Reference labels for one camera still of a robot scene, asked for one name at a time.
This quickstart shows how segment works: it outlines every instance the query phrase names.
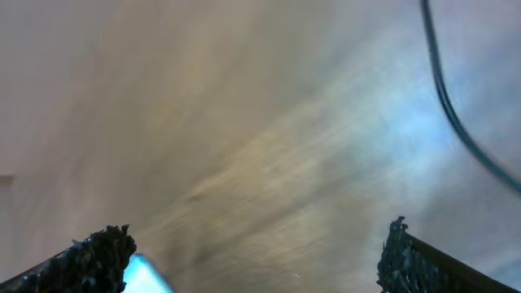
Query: cable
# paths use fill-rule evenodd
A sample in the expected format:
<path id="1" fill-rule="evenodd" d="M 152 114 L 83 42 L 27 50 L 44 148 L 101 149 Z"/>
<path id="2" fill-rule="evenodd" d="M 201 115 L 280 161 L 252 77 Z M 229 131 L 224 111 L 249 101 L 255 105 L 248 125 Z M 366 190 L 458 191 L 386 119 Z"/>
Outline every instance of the cable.
<path id="1" fill-rule="evenodd" d="M 511 189 L 521 194 L 521 183 L 515 180 L 505 169 L 500 167 L 494 160 L 487 155 L 474 141 L 470 134 L 465 130 L 462 122 L 459 120 L 453 105 L 450 102 L 449 94 L 445 86 L 443 71 L 441 69 L 440 50 L 438 49 L 438 41 L 436 40 L 436 32 L 432 23 L 432 13 L 429 7 L 429 0 L 420 0 L 423 16 L 423 25 L 425 35 L 427 37 L 427 46 L 431 60 L 432 77 L 436 85 L 436 92 L 440 98 L 441 106 L 454 131 L 466 148 L 472 155 L 499 180 L 503 181 Z"/>

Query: wooden surface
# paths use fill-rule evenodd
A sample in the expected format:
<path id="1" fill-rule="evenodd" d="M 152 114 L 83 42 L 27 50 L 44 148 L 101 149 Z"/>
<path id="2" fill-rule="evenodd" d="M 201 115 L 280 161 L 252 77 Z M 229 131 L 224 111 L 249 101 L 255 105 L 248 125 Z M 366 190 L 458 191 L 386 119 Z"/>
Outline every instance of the wooden surface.
<path id="1" fill-rule="evenodd" d="M 455 107 L 521 175 L 521 2 L 433 11 Z M 403 215 L 516 279 L 521 198 L 450 129 L 415 1 L 5 0 L 0 42 L 4 278 L 130 223 L 177 292 L 378 292 Z"/>

